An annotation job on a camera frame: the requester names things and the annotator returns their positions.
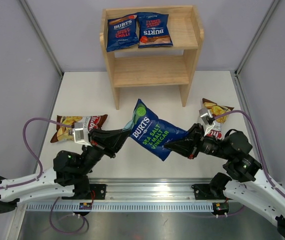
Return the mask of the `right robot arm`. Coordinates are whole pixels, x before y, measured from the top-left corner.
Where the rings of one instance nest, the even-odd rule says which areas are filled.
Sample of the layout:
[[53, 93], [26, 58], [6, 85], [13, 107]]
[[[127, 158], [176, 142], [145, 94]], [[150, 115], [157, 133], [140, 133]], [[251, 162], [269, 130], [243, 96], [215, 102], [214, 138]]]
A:
[[242, 131], [229, 130], [224, 139], [206, 136], [201, 124], [194, 124], [187, 136], [165, 144], [179, 155], [194, 159], [199, 153], [225, 160], [225, 173], [217, 173], [208, 184], [215, 199], [232, 199], [260, 214], [276, 226], [285, 238], [285, 191], [273, 183], [260, 162], [250, 155], [252, 145]]

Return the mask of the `small Burts sweet chilli bag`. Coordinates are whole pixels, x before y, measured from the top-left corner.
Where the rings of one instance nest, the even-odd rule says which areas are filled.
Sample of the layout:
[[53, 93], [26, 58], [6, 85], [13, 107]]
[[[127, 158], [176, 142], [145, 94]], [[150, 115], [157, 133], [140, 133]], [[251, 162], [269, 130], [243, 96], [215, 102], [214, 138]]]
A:
[[173, 42], [168, 29], [168, 14], [138, 12], [138, 48], [172, 47]]

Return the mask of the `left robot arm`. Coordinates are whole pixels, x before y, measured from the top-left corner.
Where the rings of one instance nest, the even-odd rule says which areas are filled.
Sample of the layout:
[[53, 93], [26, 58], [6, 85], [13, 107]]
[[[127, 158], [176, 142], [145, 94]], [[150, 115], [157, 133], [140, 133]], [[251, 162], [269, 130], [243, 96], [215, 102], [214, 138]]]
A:
[[32, 201], [88, 199], [92, 195], [88, 174], [104, 156], [115, 158], [130, 134], [130, 129], [93, 129], [80, 154], [61, 150], [53, 166], [40, 173], [16, 179], [0, 176], [0, 214]]

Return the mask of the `large Burts sweet chilli bag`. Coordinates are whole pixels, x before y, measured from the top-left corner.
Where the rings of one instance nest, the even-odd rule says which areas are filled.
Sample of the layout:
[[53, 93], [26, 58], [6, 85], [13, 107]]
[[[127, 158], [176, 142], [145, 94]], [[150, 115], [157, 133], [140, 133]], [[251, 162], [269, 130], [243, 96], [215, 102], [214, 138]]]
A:
[[139, 43], [137, 36], [137, 13], [109, 19], [107, 22], [107, 52], [122, 50]]

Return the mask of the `Burts sea salt vinegar bag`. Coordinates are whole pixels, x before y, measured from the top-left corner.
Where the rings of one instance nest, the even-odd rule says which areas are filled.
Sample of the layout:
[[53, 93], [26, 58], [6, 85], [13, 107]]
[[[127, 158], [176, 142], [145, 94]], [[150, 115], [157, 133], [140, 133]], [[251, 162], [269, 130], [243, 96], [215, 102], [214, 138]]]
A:
[[170, 122], [160, 119], [139, 98], [133, 110], [132, 119], [124, 127], [130, 129], [130, 137], [162, 161], [170, 155], [171, 150], [165, 144], [180, 140], [188, 135]]

